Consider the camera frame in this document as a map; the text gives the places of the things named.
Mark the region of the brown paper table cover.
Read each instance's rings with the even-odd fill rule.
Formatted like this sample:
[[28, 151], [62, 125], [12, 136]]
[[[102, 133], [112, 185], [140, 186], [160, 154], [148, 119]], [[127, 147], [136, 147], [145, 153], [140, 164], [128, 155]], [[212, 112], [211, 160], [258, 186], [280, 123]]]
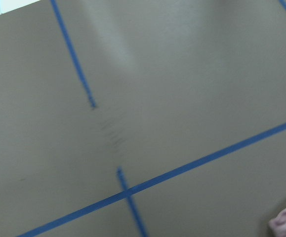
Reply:
[[286, 123], [277, 0], [59, 0], [0, 15], [0, 237], [138, 237], [93, 203]]

